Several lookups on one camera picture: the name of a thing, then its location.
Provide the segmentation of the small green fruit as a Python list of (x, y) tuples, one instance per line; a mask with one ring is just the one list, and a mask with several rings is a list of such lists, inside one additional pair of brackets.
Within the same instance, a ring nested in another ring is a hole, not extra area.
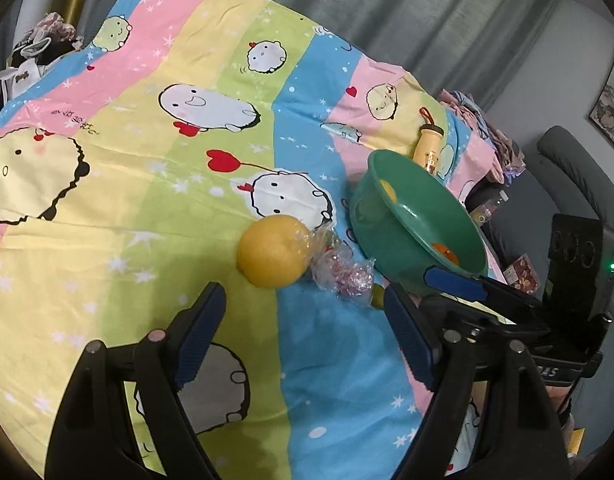
[(385, 289), (382, 285), (374, 284), (371, 292), (371, 306), (383, 310), (385, 304)]

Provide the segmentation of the red fruit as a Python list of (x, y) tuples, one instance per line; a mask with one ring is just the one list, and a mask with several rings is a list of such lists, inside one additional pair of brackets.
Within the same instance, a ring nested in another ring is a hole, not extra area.
[(323, 257), (342, 244), (331, 223), (319, 226), (312, 231), (310, 269), (315, 271)]
[(339, 298), (368, 304), (374, 285), (374, 262), (356, 260), (345, 245), (319, 252), (311, 261), (310, 272), (320, 289)]

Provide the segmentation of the red fruit top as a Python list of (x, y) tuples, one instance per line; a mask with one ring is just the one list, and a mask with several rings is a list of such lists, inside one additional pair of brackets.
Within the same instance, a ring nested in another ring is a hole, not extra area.
[(331, 223), (319, 226), (312, 231), (310, 269), (315, 271), (323, 257), (342, 244)]

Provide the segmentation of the large yellow pomelo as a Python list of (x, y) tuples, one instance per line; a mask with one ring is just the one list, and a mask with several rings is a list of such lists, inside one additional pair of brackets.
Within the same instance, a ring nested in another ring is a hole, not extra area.
[(311, 231), (296, 218), (278, 214), (255, 221), (242, 234), (236, 265), (253, 285), (278, 289), (305, 274), (311, 254)]

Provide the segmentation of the orange fruit in basin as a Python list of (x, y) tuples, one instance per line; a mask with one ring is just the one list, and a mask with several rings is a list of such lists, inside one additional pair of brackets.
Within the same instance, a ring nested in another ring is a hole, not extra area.
[(458, 266), (460, 264), (460, 259), (458, 255), (448, 246), (441, 243), (433, 243), (432, 246), (436, 250), (436, 252), (438, 252), (439, 255), (452, 262), (455, 266)]

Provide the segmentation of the red patterned snack packet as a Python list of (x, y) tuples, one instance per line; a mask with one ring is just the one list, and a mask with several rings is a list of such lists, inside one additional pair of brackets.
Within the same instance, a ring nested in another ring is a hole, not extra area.
[(540, 282), (528, 255), (521, 255), (504, 271), (505, 281), (513, 288), (533, 295), (538, 292)]

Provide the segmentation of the clear plastic bottle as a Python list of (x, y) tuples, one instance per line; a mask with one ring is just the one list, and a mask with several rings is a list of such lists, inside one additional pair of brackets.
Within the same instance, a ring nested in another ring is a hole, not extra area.
[(488, 198), (483, 203), (478, 205), (470, 212), (472, 220), (476, 226), (480, 228), (484, 226), (499, 209), (499, 207), (508, 201), (508, 194), (501, 190), (496, 196)]

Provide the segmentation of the green plastic basin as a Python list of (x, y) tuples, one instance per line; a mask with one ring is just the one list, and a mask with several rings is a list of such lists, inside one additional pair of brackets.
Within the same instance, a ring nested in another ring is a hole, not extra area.
[[(378, 180), (395, 189), (393, 203)], [(349, 222), (365, 257), (388, 282), (424, 296), (433, 289), (423, 276), (433, 266), (474, 278), (488, 273), (485, 244), (462, 204), (438, 180), (406, 156), (388, 150), (369, 154), (368, 169), (349, 201)], [(455, 266), (433, 248), (441, 243), (459, 257)]]

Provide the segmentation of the yellow fruit in basin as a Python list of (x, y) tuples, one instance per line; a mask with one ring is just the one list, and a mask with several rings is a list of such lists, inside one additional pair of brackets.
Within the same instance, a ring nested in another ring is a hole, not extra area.
[(397, 193), (395, 191), (395, 189), (392, 187), (392, 185), (387, 182), (384, 179), (380, 179), (378, 180), (378, 182), (380, 182), (380, 185), (382, 186), (382, 189), (384, 190), (384, 192), (386, 193), (386, 195), (389, 197), (389, 199), (395, 204), (398, 202), (398, 197), (397, 197)]

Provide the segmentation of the grey sofa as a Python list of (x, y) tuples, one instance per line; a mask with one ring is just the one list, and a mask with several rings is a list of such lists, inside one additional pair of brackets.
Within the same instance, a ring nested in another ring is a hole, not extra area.
[[(481, 180), (465, 201), (473, 210), (501, 191), (508, 196), (482, 232), (502, 270), (518, 257), (529, 258), (541, 298), (548, 275), (548, 249), (554, 214), (600, 219), (614, 228), (614, 185), (586, 149), (561, 126), (554, 126), (525, 151), (526, 169), (509, 186)], [(614, 430), (614, 291), (608, 312), (613, 319), (602, 344), (603, 362), (572, 395), (575, 426), (584, 430), (580, 453), (597, 451)]]

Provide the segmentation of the grey curtain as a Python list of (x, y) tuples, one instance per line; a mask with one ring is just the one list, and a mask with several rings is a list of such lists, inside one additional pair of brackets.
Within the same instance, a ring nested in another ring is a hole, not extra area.
[[(430, 93), (459, 90), (485, 110), (511, 82), (561, 0), (273, 0), (377, 61), (401, 65)], [(115, 0), (84, 0), (92, 39)]]

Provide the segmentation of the colourful cartoon bed sheet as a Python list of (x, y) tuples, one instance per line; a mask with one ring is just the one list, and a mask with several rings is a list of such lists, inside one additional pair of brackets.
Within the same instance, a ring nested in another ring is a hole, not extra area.
[(427, 396), (386, 318), (235, 263), (270, 214), (351, 242), (352, 179), (378, 148), (444, 129), (438, 177), (464, 198), (493, 147), (404, 68), (271, 0), (117, 0), (93, 41), (0, 113), (0, 424), (44, 468), (84, 345), (130, 344), (216, 281), (208, 356), (232, 389), (196, 422), (226, 479), (386, 479)]

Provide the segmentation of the black white clutter pile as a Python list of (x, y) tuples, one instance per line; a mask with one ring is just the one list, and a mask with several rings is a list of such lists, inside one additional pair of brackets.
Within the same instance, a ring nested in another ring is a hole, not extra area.
[(83, 36), (57, 12), (45, 15), (13, 48), (0, 87), (4, 104), (33, 87), (65, 55), (81, 49)]

